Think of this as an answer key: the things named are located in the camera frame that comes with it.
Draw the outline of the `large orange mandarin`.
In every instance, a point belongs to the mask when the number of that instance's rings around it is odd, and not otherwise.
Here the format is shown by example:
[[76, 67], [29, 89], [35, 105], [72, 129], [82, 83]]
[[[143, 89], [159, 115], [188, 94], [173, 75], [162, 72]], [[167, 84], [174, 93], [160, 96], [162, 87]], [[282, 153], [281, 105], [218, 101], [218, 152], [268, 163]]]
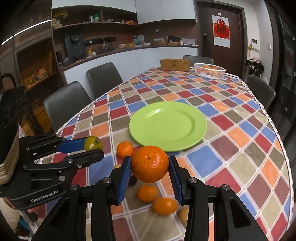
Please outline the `large orange mandarin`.
[[133, 175], [148, 184], [161, 180], [166, 175], [168, 168], [168, 155], [156, 146], [139, 148], [131, 159]]

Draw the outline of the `brown longan fruit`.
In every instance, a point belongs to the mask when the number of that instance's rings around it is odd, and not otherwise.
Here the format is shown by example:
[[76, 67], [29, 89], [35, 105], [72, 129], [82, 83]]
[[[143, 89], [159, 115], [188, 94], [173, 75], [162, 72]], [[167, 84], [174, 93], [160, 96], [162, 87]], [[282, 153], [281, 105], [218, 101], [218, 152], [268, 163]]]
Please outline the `brown longan fruit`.
[[179, 220], [181, 221], [181, 223], [184, 226], [187, 225], [188, 213], [189, 213], [189, 208], [186, 206], [186, 207], [180, 209], [179, 214], [178, 214]]

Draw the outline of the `small orange mandarin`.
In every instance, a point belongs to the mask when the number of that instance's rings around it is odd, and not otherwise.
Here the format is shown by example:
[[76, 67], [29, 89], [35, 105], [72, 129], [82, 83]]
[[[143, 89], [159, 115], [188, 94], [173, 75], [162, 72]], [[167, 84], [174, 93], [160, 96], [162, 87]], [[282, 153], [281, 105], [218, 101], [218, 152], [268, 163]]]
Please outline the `small orange mandarin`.
[[117, 148], [117, 156], [120, 158], [125, 158], [125, 156], [133, 156], [134, 148], [133, 145], [130, 142], [121, 142], [118, 144]]

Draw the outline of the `white wall intercom panel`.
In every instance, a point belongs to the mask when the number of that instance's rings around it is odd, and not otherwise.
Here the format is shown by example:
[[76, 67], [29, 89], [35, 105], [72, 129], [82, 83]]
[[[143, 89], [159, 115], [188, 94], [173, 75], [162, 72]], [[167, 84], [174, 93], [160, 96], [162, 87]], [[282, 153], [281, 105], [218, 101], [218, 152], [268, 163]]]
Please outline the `white wall intercom panel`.
[[251, 48], [260, 51], [260, 43], [257, 39], [251, 38]]

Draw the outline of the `green tomato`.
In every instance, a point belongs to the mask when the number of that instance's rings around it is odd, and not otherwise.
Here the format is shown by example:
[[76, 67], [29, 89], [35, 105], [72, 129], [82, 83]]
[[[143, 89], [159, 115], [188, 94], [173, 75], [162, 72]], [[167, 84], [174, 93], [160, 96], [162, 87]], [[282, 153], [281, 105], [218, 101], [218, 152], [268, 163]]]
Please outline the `green tomato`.
[[98, 137], [90, 136], [84, 142], [84, 150], [90, 151], [95, 149], [103, 150], [103, 144]]

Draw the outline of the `dark chair near left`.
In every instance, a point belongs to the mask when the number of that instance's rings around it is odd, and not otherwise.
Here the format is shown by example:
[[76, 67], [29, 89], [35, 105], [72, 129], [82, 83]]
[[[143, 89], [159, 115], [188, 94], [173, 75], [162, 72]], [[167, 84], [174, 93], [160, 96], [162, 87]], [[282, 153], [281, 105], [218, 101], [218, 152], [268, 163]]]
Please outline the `dark chair near left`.
[[90, 103], [91, 98], [78, 81], [60, 88], [44, 100], [55, 132]]

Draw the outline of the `white plastic fruit basket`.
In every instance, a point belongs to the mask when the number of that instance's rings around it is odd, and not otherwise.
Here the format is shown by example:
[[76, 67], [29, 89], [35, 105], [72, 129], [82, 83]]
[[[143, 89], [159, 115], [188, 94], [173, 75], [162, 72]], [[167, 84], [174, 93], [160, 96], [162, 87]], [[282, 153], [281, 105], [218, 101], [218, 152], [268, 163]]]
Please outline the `white plastic fruit basket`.
[[195, 63], [195, 74], [199, 77], [219, 80], [224, 78], [226, 69], [213, 64]]

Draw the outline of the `red white door poster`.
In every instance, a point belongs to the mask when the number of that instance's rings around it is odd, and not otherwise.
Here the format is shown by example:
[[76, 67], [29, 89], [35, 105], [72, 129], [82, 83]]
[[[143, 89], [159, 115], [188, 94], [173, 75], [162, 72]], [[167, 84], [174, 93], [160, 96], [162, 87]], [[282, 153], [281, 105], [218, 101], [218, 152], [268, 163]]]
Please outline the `red white door poster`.
[[212, 15], [213, 44], [230, 48], [230, 27], [228, 18]]

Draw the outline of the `dark wooden door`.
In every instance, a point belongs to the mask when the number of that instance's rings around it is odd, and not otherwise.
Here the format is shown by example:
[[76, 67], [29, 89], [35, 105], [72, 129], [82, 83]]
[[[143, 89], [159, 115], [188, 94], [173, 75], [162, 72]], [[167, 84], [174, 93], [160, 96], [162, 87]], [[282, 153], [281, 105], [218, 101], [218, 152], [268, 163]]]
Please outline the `dark wooden door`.
[[244, 9], [221, 1], [196, 1], [196, 14], [201, 55], [242, 78], [247, 57]]

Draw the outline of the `dark purple plum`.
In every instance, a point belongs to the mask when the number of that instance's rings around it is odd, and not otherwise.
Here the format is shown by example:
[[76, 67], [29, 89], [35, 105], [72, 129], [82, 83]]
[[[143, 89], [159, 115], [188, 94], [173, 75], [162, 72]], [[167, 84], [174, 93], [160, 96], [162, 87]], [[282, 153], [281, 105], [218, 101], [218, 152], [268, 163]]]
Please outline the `dark purple plum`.
[[135, 175], [131, 174], [128, 185], [134, 186], [136, 185], [137, 181], [138, 181], [138, 178], [136, 178]]

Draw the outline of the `orange kumquat fruit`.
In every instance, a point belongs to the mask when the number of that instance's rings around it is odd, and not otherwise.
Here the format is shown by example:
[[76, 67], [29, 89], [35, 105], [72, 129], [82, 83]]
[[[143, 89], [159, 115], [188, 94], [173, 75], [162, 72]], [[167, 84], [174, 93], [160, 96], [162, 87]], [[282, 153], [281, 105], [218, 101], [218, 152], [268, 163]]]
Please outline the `orange kumquat fruit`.
[[154, 202], [158, 197], [158, 189], [154, 186], [141, 186], [137, 191], [137, 198], [144, 203]]
[[162, 197], [155, 200], [152, 208], [157, 215], [171, 215], [177, 210], [178, 203], [174, 199]]

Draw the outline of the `checkered colourful tablecloth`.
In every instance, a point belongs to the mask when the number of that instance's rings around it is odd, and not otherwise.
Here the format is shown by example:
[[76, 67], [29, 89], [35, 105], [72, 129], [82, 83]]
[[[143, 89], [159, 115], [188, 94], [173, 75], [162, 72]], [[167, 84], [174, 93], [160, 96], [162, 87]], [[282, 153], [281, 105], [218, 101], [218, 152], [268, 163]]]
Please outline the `checkered colourful tablecloth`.
[[199, 78], [194, 72], [168, 72], [152, 68], [114, 88], [66, 122], [57, 135], [69, 140], [97, 136], [104, 159], [79, 170], [74, 183], [93, 185], [121, 162], [118, 144], [128, 141], [132, 116], [160, 101], [180, 102], [203, 113], [199, 121], [183, 111], [160, 114], [142, 136], [150, 145], [168, 141], [168, 154], [181, 167], [211, 186], [229, 185], [242, 200], [269, 240], [280, 240], [292, 219], [293, 184], [287, 153], [279, 133], [262, 104], [239, 78]]

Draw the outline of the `dark chair right side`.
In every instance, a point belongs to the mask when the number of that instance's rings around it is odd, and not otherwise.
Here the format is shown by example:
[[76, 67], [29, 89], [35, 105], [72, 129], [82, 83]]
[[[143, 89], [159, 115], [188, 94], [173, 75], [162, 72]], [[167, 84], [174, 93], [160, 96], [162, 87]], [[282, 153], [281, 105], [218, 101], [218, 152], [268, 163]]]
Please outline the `dark chair right side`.
[[276, 92], [267, 83], [255, 75], [252, 77], [248, 75], [245, 78], [245, 82], [254, 96], [264, 106], [265, 110], [268, 110], [276, 96]]

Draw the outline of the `green plastic plate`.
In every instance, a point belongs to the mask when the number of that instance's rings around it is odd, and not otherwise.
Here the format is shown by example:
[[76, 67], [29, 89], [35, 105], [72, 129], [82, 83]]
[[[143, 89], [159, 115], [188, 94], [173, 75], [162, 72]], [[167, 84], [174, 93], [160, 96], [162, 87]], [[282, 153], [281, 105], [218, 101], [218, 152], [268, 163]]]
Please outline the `green plastic plate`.
[[129, 131], [142, 146], [176, 152], [198, 144], [207, 131], [207, 121], [203, 113], [191, 105], [177, 101], [155, 102], [132, 116]]

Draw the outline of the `woven wicker box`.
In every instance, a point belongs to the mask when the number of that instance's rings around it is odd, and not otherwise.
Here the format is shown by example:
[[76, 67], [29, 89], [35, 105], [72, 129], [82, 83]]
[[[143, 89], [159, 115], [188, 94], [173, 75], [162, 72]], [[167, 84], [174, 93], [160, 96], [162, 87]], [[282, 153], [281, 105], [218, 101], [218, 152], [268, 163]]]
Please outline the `woven wicker box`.
[[166, 71], [190, 71], [190, 61], [188, 59], [170, 59], [160, 60], [161, 70]]

